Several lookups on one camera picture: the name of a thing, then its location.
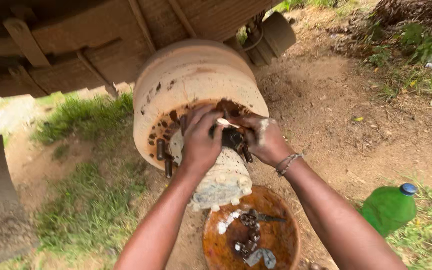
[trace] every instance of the bracelet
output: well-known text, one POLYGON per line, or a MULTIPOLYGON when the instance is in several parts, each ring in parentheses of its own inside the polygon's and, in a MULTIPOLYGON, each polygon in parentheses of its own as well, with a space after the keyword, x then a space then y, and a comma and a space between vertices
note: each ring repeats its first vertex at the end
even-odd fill
POLYGON ((282 162, 278 163, 276 165, 276 173, 279 176, 279 178, 283 177, 283 175, 286 173, 286 171, 290 168, 290 166, 293 163, 293 161, 295 161, 297 158, 302 158, 302 157, 303 157, 303 154, 292 154, 292 155, 286 157, 285 159, 283 159, 282 162), (289 162, 286 165, 286 167, 284 168, 284 170, 283 171, 279 171, 278 170, 279 165, 281 165, 283 162, 285 162, 287 160, 289 160, 289 162))

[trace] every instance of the blue bottle cap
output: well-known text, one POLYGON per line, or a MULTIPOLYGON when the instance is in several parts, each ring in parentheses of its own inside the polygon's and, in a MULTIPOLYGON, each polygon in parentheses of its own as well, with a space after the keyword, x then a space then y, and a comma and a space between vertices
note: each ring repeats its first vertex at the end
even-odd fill
POLYGON ((413 196, 418 192, 418 188, 415 187, 413 184, 410 183, 404 183, 399 187, 399 191, 403 193, 406 196, 413 196))

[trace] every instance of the soil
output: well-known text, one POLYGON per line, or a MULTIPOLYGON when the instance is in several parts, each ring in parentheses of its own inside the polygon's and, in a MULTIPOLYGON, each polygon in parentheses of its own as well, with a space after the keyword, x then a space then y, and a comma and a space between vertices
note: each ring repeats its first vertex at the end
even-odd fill
MULTIPOLYGON (((377 187, 411 182, 404 175, 432 186, 429 101, 410 95, 402 95, 391 104, 380 99, 372 69, 331 51, 333 41, 321 26, 345 23, 333 10, 298 9, 285 16, 297 22, 292 25, 297 43, 271 66, 255 68, 254 73, 270 116, 279 122, 288 143, 304 153, 324 181, 352 203, 364 200, 377 187), (358 117, 364 120, 353 120, 358 117)), ((20 200, 32 212, 51 196, 48 182, 69 174, 76 163, 91 159, 93 145, 69 138, 69 157, 59 162, 51 158, 58 144, 33 146, 28 132, 21 129, 13 133, 6 155, 20 200)), ((138 155, 134 145, 128 149, 138 155)), ((309 262, 338 269, 288 182, 257 160, 249 172, 254 185, 279 194, 297 218, 302 236, 301 269, 309 262)), ((164 173, 152 166, 145 174, 148 191, 141 201, 141 218, 169 183, 164 173)), ((167 269, 207 269, 202 246, 206 214, 186 209, 167 269)), ((45 263, 45 269, 65 265, 61 260, 58 265, 57 259, 48 261, 51 263, 45 263)), ((88 258, 81 268, 98 268, 97 261, 88 258)))

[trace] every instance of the rusty bowl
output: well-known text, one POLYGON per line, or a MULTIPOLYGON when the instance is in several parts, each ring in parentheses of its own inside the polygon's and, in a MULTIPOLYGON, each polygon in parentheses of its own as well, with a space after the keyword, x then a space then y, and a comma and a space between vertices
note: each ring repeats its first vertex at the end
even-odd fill
POLYGON ((225 205, 218 212, 209 212, 202 237, 202 247, 208 268, 210 270, 267 269, 263 259, 253 267, 249 267, 234 249, 236 241, 242 243, 248 241, 248 227, 244 226, 238 218, 231 222, 231 214, 238 210, 247 212, 250 209, 286 220, 286 222, 259 222, 261 239, 258 241, 258 249, 269 249, 273 252, 276 257, 274 269, 296 270, 301 251, 301 232, 298 222, 284 200, 262 186, 253 186, 252 194, 241 198, 237 206, 225 205))

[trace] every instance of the green plastic bottle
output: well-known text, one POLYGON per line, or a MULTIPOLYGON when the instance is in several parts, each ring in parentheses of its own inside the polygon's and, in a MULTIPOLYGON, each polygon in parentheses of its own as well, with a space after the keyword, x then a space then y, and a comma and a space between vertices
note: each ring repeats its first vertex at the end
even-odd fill
POLYGON ((413 195, 417 191, 418 189, 410 183, 400 187, 377 188, 364 201, 359 212, 382 237, 386 238, 416 217, 413 195))

